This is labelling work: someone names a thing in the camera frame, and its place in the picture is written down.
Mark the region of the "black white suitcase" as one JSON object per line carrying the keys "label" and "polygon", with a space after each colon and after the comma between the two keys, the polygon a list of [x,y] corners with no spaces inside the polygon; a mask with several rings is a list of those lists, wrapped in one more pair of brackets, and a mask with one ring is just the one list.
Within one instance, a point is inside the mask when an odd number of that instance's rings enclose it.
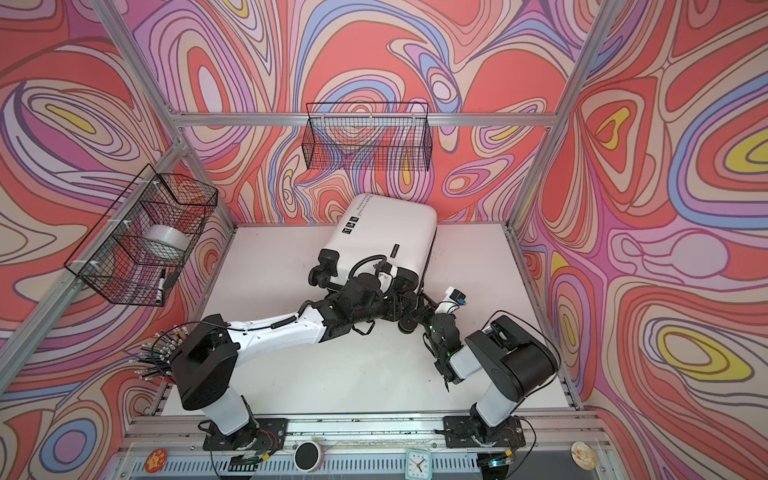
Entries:
{"label": "black white suitcase", "polygon": [[424,277],[436,234],[434,208],[406,200],[360,194],[352,200],[318,253],[317,264],[309,271],[308,282],[336,292],[355,276],[362,273],[375,275],[375,265],[387,260],[397,267],[391,287],[417,294],[419,324],[427,316]]}

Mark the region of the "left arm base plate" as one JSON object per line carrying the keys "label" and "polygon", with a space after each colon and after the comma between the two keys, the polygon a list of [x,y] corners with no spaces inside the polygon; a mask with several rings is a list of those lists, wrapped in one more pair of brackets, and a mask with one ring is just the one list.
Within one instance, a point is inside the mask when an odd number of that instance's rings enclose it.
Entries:
{"label": "left arm base plate", "polygon": [[197,427],[205,434],[205,451],[255,451],[272,454],[285,444],[288,420],[286,418],[251,419],[231,434],[222,433],[211,420],[201,421]]}

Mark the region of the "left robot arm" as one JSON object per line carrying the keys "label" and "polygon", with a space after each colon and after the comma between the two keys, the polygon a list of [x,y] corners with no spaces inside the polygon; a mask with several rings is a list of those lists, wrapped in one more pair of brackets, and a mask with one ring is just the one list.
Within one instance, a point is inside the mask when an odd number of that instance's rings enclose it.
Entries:
{"label": "left robot arm", "polygon": [[424,305],[418,289],[394,280],[386,289],[378,277],[359,274],[318,301],[306,301],[294,313],[249,322],[228,323],[219,314],[199,321],[168,357],[170,373],[186,410],[200,410],[208,451],[251,450],[265,432],[247,401],[231,386],[236,368],[268,353],[313,345],[378,320],[415,327]]}

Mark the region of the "black marker pen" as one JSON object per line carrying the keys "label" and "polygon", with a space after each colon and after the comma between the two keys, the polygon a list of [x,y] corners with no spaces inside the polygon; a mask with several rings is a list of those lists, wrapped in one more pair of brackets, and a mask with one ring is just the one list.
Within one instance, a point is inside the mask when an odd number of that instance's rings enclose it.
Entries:
{"label": "black marker pen", "polygon": [[167,270],[163,268],[160,271],[158,281],[157,281],[157,289],[156,289],[156,297],[155,297],[155,302],[157,305],[164,304],[164,295],[165,295],[164,285],[165,285],[166,276],[167,276]]}

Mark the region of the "silver tape roll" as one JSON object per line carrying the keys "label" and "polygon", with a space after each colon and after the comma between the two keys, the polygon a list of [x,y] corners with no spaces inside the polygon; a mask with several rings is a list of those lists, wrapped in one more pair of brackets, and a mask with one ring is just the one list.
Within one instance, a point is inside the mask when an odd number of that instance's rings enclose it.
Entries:
{"label": "silver tape roll", "polygon": [[154,258],[178,262],[184,257],[190,238],[182,231],[167,225],[152,225],[143,235],[146,251]]}

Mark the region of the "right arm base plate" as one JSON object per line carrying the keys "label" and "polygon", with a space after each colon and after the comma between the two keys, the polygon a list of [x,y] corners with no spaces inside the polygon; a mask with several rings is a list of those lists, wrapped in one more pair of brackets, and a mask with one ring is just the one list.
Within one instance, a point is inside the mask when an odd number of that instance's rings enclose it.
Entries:
{"label": "right arm base plate", "polygon": [[516,451],[526,445],[521,419],[509,416],[497,426],[485,425],[479,417],[445,416],[434,432],[445,439],[448,448],[506,448]]}

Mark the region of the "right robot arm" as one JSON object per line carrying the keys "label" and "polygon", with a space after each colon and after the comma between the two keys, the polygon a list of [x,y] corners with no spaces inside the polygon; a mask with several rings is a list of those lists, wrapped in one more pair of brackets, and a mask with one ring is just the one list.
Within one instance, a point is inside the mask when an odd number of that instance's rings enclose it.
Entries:
{"label": "right robot arm", "polygon": [[545,383],[554,379],[560,360],[521,325],[523,320],[506,312],[481,330],[460,338],[455,316],[438,313],[425,327],[425,343],[435,359],[444,384],[459,384],[484,373],[490,385],[466,415],[445,416],[436,431],[450,449],[526,445],[521,419],[514,413]]}

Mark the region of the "beige round sticker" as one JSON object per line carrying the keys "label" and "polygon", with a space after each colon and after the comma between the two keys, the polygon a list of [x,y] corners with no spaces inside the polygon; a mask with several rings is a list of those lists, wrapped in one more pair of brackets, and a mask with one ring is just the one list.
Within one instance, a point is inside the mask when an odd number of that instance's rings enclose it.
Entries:
{"label": "beige round sticker", "polygon": [[577,441],[571,445],[571,457],[574,463],[585,471],[593,471],[598,467],[596,451],[586,442]]}

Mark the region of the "small teal clock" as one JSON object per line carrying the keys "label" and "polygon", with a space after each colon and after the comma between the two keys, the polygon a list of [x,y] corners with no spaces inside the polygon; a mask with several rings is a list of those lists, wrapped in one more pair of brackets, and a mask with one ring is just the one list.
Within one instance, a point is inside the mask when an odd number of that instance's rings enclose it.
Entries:
{"label": "small teal clock", "polygon": [[427,450],[408,449],[405,454],[406,480],[431,480],[432,455]]}

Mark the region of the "red round sticker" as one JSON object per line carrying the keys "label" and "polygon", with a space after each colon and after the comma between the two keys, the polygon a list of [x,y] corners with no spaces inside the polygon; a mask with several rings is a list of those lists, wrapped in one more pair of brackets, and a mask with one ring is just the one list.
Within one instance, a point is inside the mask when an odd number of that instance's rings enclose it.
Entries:
{"label": "red round sticker", "polygon": [[147,474],[160,472],[168,460],[168,452],[163,448],[153,450],[145,459],[144,471]]}

